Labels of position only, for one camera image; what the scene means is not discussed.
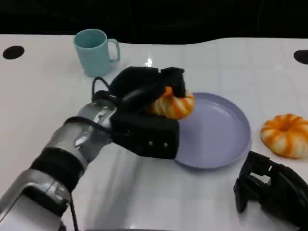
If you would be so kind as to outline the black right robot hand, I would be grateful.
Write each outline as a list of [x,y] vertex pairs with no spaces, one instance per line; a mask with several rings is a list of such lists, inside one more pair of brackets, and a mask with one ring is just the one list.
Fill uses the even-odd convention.
[[238,213],[257,201],[273,216],[300,231],[308,229],[308,184],[291,168],[250,151],[233,187]]

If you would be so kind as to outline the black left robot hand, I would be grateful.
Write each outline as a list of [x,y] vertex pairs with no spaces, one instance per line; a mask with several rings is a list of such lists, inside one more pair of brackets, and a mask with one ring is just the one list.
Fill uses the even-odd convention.
[[110,84],[109,91],[119,100],[118,110],[135,113],[144,110],[171,87],[176,97],[186,96],[184,69],[168,67],[131,66],[119,73]]

